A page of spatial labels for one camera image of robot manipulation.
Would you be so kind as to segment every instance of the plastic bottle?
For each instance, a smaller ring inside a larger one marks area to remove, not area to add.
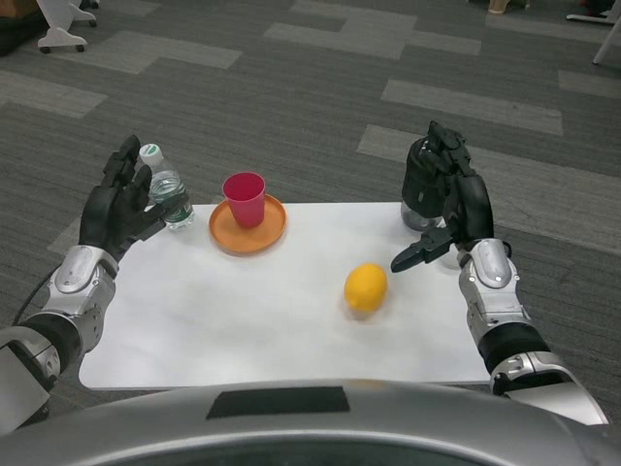
[[[140,149],[140,157],[151,168],[153,178],[148,197],[155,203],[185,192],[179,173],[170,162],[164,159],[162,150],[156,144],[147,144]],[[166,218],[171,230],[188,226],[194,220],[194,209],[188,201],[178,211]]]

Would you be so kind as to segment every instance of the red plastic cup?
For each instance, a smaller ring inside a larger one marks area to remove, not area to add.
[[[252,228],[265,216],[265,180],[256,173],[243,172],[229,177],[222,192],[237,223]]]

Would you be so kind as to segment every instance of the gray carpet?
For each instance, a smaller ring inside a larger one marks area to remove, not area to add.
[[[0,325],[130,133],[197,204],[240,170],[284,202],[396,201],[404,141],[436,119],[475,148],[535,323],[621,419],[621,38],[593,66],[608,28],[566,23],[577,0],[501,17],[484,0],[101,3],[73,29],[85,53],[0,59]],[[88,391],[76,367],[51,410],[136,394]]]

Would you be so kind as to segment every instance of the yellow lemon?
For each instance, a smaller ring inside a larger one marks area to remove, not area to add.
[[[362,264],[347,277],[345,301],[355,311],[372,313],[381,306],[387,289],[384,269],[377,264]]]

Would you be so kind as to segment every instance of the orange plate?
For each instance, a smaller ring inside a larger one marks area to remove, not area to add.
[[[277,198],[266,194],[265,218],[254,228],[242,228],[233,218],[226,201],[213,209],[210,231],[218,245],[229,252],[250,254],[268,248],[276,242],[287,222],[287,211]]]

